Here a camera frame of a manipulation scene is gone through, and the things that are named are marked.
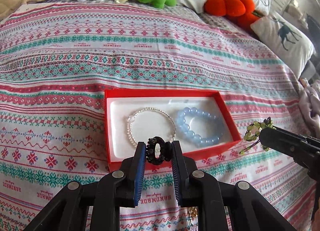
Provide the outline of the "red jewelry box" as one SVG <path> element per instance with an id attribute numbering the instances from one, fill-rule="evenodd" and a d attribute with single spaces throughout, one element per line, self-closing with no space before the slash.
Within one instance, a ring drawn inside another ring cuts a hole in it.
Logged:
<path id="1" fill-rule="evenodd" d="M 240 142 L 240 133 L 218 91 L 108 89 L 105 91 L 107 163 L 118 170 L 138 142 L 159 136 L 179 141 L 185 156 L 201 161 Z"/>

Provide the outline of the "deer print pillow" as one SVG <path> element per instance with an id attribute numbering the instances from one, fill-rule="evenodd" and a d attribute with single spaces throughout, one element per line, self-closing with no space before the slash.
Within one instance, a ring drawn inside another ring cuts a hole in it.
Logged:
<path id="1" fill-rule="evenodd" d="M 275 11 L 252 23 L 251 29 L 299 79 L 315 53 L 311 40 Z"/>

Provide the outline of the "black hair claw clip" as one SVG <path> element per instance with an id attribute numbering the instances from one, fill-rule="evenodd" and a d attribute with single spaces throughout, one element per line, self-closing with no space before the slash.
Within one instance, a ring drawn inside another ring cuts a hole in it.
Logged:
<path id="1" fill-rule="evenodd" d="M 146 146 L 146 160 L 152 165 L 159 166 L 163 162 L 172 159 L 172 146 L 170 142 L 165 142 L 161 137 L 149 138 Z"/>

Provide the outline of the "patterned handmade bedspread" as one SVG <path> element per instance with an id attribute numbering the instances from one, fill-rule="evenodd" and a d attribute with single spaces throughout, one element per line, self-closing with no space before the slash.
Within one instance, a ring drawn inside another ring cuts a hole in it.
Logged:
<path id="1" fill-rule="evenodd" d="M 255 121 L 309 134 L 299 82 L 229 20 L 112 0 L 24 5 L 1 22 L 1 230 L 23 230 L 68 182 L 108 173 L 104 91 L 221 93 L 241 135 Z"/>

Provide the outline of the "gold hoop earrings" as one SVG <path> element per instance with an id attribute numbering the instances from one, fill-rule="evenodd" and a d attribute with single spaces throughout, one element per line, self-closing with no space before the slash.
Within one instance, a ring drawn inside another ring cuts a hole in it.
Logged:
<path id="1" fill-rule="evenodd" d="M 192 222 L 196 218 L 198 218 L 199 212 L 197 207 L 189 207 L 187 210 L 188 219 Z"/>

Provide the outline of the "orange pumpkin plush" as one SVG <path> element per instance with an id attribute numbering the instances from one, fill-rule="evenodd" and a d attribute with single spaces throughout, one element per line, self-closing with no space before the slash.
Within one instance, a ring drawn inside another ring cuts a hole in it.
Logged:
<path id="1" fill-rule="evenodd" d="M 207 0 L 203 8 L 206 13 L 225 17 L 251 34 L 254 34 L 251 24 L 262 17 L 256 12 L 253 0 Z"/>

